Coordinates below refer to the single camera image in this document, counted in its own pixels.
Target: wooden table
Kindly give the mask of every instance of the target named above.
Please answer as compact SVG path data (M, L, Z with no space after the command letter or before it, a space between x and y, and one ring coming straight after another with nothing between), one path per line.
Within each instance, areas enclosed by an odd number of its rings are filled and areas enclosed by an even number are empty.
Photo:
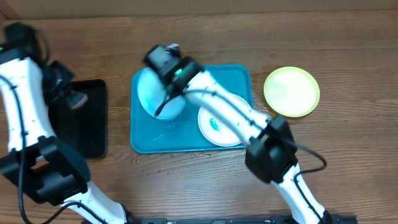
M266 217L288 214L275 188L244 165L244 151L140 155L129 143L130 81L155 44L178 42L202 64L239 63L251 72L256 108L263 83L281 66L309 71L321 100L291 121L297 140L325 156L306 175L331 212L360 223L398 222L398 11L301 12L227 16L119 17L24 21L47 36L52 58L75 80L101 78L109 90L109 153L89 161L94 182L139 218ZM0 111L1 155L7 126ZM304 168L318 161L297 153ZM0 222L21 223L17 189L0 177ZM29 218L58 208L26 199ZM79 223L66 211L55 223Z

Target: beige wall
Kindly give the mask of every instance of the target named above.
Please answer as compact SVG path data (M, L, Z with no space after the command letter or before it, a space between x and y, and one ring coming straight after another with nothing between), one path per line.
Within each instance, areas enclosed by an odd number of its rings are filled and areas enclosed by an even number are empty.
M9 19L398 9L397 0L0 0Z

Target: yellow plate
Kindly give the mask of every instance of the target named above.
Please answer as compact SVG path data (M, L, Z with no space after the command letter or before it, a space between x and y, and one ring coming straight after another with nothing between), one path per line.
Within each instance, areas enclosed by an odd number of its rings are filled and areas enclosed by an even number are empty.
M317 81L305 70L283 67L267 77L264 96L273 110L281 115L297 118L315 109L320 90Z

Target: green light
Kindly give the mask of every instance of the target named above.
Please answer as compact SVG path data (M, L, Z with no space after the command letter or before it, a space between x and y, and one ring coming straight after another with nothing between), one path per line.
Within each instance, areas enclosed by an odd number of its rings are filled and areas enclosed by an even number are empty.
M176 75L176 76L180 76L180 75L182 75L182 69L181 68L179 68L175 73L174 73L174 75Z

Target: blue tray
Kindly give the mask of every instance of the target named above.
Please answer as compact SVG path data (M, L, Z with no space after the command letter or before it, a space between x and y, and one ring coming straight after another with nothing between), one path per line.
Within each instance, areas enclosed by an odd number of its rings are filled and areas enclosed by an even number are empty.
M244 98L254 107L250 73L242 65L211 65L206 70L231 93ZM141 106L137 95L137 81L142 70L131 81L130 144L142 154L165 152L192 152L222 149L243 149L242 144L232 147L216 146L207 141L198 127L199 106L187 102L181 114L173 121L159 121Z

